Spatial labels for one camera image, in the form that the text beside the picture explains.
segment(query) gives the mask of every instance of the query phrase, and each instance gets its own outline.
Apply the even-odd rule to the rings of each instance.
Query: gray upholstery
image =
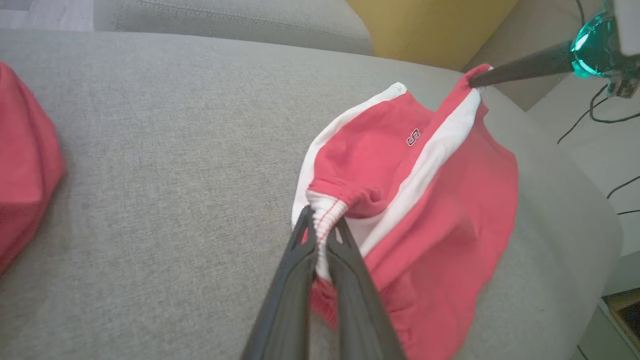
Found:
[[[436,109],[460,74],[217,38],[0,31],[68,172],[0,278],[0,359],[237,359],[290,231],[298,171],[338,114],[403,82]],[[457,360],[569,359],[621,247],[598,189],[517,106],[516,226]],[[312,359],[336,359],[314,318]]]
[[[100,31],[176,33],[372,54],[345,0],[94,0]]]

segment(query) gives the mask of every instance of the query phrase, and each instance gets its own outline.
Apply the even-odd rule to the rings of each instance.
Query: red stitching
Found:
[[[335,201],[333,202],[333,204],[331,205],[331,207],[329,208],[329,210],[326,211],[326,213],[324,213],[324,215],[320,218],[320,221],[318,221],[318,225],[320,225],[320,223],[322,223],[322,220],[324,220],[324,218],[327,216],[327,214],[329,214],[331,212],[331,210],[333,210],[333,208],[335,207],[335,205],[338,203],[338,201],[340,201],[340,199],[336,198]],[[318,246],[320,246],[320,242],[324,239],[324,237],[329,233],[329,231],[327,231],[325,234],[323,234],[322,236],[320,236],[318,238]]]

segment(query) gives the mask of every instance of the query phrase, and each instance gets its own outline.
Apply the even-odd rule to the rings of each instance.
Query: floor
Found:
[[[93,0],[0,0],[0,28],[93,31]]]

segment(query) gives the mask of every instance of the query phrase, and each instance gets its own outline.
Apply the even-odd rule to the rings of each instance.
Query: white stripe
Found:
[[[400,83],[391,85],[388,89],[375,95],[371,99],[363,102],[358,106],[345,111],[340,116],[335,118],[322,132],[314,139],[309,146],[305,160],[302,163],[302,169],[300,170],[300,176],[298,178],[298,187],[296,189],[296,197],[293,200],[293,209],[291,210],[291,229],[295,227],[296,221],[300,216],[300,211],[307,206],[306,192],[307,188],[314,179],[314,162],[318,151],[340,130],[345,124],[353,120],[356,116],[361,114],[371,106],[377,105],[383,101],[389,101],[396,97],[406,93],[406,87]]]
[[[380,222],[360,246],[366,256],[391,231],[420,200],[440,167],[465,141],[476,119],[480,105],[480,92],[472,89],[433,133],[418,156],[409,176],[400,184],[398,193],[387,208],[378,215]],[[350,229],[358,228],[359,219],[347,219]]]

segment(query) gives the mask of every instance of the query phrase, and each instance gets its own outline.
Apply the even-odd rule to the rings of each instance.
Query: embroidered logo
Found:
[[[409,138],[406,139],[406,143],[409,144],[409,146],[413,146],[413,144],[415,144],[418,138],[420,138],[420,131],[418,131],[418,129],[413,130],[413,132],[411,133],[411,136],[409,136]]]

